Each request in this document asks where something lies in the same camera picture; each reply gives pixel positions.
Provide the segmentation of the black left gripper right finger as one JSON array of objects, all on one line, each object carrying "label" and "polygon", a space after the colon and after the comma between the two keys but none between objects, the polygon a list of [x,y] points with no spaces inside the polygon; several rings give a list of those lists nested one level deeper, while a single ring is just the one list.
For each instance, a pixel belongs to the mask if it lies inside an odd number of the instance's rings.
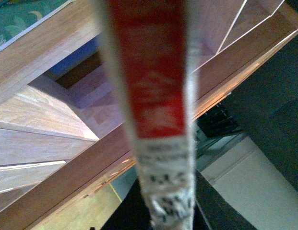
[{"label": "black left gripper right finger", "polygon": [[256,229],[238,211],[236,211],[209,184],[209,182],[195,171],[195,197],[208,229],[210,230],[254,230]]}]

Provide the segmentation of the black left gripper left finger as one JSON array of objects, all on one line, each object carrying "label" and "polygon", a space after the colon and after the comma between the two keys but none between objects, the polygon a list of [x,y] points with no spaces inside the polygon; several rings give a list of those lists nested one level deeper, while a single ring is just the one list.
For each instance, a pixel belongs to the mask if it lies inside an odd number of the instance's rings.
[{"label": "black left gripper left finger", "polygon": [[151,230],[150,215],[135,180],[127,196],[106,221],[102,230]]}]

